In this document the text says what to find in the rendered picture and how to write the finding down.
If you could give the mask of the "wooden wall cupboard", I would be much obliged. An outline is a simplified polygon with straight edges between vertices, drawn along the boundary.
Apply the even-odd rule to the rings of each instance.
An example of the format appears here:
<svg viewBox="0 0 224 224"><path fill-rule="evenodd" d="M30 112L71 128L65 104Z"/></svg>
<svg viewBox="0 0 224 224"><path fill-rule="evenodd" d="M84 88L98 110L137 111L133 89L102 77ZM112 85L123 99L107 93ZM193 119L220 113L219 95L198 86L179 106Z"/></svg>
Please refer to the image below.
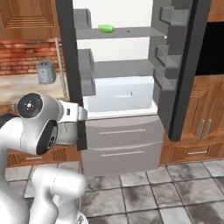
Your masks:
<svg viewBox="0 0 224 224"><path fill-rule="evenodd" d="M208 22L224 22L224 0L212 0Z"/></svg>

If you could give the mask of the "grey open fridge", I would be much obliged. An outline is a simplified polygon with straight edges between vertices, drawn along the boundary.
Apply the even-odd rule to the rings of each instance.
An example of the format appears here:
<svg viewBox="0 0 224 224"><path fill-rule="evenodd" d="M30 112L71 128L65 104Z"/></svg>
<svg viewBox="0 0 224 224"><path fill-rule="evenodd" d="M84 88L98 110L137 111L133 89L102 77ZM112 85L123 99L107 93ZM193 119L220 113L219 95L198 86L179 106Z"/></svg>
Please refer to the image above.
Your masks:
<svg viewBox="0 0 224 224"><path fill-rule="evenodd" d="M98 29L98 25L113 25L115 28L151 27L152 5L153 0L73 0L75 28L77 31ZM153 37L77 39L82 69L89 72L92 78L88 92L84 96L95 95L95 80L101 79L94 77L95 62L149 60L151 38ZM158 116L158 113L102 119L134 116ZM103 149L89 149L87 143L86 150L102 151Z"/></svg>

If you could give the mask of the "black built-in oven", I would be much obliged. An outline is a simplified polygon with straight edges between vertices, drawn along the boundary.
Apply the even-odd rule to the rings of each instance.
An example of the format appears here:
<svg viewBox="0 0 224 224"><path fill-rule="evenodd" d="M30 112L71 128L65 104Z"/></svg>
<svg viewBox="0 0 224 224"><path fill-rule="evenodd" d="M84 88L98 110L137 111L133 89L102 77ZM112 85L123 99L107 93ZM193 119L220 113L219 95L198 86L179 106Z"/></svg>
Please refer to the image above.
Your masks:
<svg viewBox="0 0 224 224"><path fill-rule="evenodd" d="M196 74L224 74L224 22L206 24Z"/></svg>

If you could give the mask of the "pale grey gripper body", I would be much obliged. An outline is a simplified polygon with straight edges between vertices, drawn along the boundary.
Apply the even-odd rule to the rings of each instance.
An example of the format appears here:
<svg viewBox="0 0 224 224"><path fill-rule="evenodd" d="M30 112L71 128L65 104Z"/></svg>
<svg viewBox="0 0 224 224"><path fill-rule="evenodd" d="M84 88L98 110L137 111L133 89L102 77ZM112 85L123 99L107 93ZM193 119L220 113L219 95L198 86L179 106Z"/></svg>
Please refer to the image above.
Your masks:
<svg viewBox="0 0 224 224"><path fill-rule="evenodd" d="M85 121L88 119L88 111L83 107L78 107L78 120Z"/></svg>

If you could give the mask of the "grey toaster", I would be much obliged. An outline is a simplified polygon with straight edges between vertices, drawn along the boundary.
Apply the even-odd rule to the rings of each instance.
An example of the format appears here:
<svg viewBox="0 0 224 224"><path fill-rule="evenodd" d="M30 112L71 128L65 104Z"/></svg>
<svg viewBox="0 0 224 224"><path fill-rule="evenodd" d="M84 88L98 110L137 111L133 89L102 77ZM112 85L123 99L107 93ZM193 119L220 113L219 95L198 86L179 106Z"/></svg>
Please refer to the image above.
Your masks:
<svg viewBox="0 0 224 224"><path fill-rule="evenodd" d="M41 85L53 84L56 81L54 64L51 60L41 60L37 64L38 83Z"/></svg>

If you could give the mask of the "grey fridge shelf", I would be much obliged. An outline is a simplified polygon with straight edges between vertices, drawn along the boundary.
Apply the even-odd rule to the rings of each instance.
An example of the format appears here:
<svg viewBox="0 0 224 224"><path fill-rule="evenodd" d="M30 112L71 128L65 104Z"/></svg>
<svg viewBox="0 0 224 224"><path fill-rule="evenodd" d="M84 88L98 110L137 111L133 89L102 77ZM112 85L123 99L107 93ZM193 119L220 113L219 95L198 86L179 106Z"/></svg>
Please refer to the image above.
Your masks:
<svg viewBox="0 0 224 224"><path fill-rule="evenodd" d="M152 27L123 27L115 28L111 33L104 33L98 29L77 30L77 39L123 39L142 37L164 37L162 32Z"/></svg>
<svg viewBox="0 0 224 224"><path fill-rule="evenodd" d="M147 59L100 61L94 63L95 78L153 75L153 65Z"/></svg>

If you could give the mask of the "wooden wall cupboard door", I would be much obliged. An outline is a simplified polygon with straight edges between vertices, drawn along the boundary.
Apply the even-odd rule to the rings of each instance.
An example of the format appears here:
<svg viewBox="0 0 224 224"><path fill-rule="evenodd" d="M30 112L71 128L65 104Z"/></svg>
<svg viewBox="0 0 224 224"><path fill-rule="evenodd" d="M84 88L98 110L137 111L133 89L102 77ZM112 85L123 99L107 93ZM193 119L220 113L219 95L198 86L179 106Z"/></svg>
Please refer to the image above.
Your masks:
<svg viewBox="0 0 224 224"><path fill-rule="evenodd" d="M56 0L0 0L0 40L58 36Z"/></svg>

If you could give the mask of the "white fridge crisper drawer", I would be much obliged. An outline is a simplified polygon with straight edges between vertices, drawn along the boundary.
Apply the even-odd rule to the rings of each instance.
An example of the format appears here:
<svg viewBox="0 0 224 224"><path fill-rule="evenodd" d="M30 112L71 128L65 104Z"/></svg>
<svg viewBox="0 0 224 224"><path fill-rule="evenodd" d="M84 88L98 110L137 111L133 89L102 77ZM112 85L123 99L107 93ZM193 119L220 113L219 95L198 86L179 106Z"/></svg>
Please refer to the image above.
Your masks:
<svg viewBox="0 0 224 224"><path fill-rule="evenodd" d="M155 115L152 76L129 76L95 80L95 95L84 96L89 120L120 116Z"/></svg>

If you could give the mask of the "green flat food item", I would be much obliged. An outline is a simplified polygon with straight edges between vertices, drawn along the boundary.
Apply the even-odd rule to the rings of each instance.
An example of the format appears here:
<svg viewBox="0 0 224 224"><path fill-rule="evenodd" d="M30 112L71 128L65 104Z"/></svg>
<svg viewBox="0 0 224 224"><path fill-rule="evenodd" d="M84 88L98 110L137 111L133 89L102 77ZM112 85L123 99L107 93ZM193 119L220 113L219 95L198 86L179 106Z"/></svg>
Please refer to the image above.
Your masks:
<svg viewBox="0 0 224 224"><path fill-rule="evenodd" d="M115 30L115 27L111 24L99 24L98 30L102 33L112 33Z"/></svg>

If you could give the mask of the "wooden drawer front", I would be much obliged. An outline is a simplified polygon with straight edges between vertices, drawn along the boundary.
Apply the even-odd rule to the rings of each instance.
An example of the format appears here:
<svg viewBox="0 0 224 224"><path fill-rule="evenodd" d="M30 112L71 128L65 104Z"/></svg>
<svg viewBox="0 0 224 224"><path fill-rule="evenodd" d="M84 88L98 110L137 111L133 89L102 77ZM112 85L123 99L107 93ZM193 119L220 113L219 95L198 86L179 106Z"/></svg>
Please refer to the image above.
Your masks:
<svg viewBox="0 0 224 224"><path fill-rule="evenodd" d="M26 157L43 157L40 160L25 160ZM43 165L43 164L56 164L64 162L81 161L81 154L74 146L53 146L46 154L35 156L17 150L9 150L7 157L8 167L19 167L27 165Z"/></svg>
<svg viewBox="0 0 224 224"><path fill-rule="evenodd" d="M170 144L162 149L160 164L224 158L224 141L210 143Z"/></svg>

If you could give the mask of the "dark fridge door with bins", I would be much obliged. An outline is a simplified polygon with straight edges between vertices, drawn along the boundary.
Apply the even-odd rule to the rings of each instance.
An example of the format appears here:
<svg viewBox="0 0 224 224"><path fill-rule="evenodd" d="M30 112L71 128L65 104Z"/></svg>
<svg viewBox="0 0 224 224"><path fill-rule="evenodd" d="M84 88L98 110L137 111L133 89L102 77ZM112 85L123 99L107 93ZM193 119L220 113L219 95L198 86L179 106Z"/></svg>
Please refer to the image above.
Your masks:
<svg viewBox="0 0 224 224"><path fill-rule="evenodd" d="M150 39L153 100L167 136L181 137L211 0L153 0L151 27L161 32Z"/></svg>

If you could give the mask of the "grey freezer drawer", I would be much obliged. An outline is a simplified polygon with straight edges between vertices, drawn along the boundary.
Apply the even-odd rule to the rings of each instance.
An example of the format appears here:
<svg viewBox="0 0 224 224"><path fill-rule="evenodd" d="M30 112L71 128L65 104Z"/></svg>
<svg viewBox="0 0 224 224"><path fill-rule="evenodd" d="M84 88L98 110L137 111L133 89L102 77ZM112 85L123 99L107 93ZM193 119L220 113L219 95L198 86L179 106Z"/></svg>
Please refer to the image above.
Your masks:
<svg viewBox="0 0 224 224"><path fill-rule="evenodd" d="M163 141L164 127L157 115L86 122L89 149L150 144Z"/></svg>
<svg viewBox="0 0 224 224"><path fill-rule="evenodd" d="M84 150L81 153L83 173L88 176L145 172L159 167L162 143L104 148L103 150ZM140 154L100 157L101 154L144 151Z"/></svg>

